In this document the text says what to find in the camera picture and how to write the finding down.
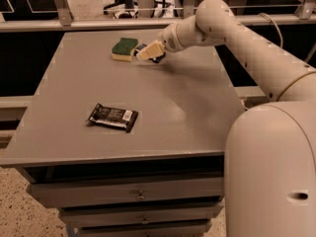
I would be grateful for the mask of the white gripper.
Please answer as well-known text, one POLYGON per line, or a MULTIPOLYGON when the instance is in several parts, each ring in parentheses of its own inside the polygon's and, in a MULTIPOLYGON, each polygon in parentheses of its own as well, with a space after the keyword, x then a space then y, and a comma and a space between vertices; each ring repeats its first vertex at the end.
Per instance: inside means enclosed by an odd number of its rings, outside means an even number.
POLYGON ((178 52, 184 50, 184 36, 186 35, 187 27, 184 23, 173 23, 158 34, 157 39, 142 49, 136 57, 139 60, 149 60, 162 55, 165 49, 170 52, 178 52))

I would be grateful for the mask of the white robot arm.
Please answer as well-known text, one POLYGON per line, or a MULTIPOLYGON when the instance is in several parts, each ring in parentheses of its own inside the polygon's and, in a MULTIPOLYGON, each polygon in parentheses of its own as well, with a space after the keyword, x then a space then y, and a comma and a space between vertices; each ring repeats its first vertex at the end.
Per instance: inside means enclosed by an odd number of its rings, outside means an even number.
POLYGON ((225 44, 268 97, 225 147, 227 237, 316 237, 316 71, 238 22, 222 0, 163 30, 136 56, 225 44))

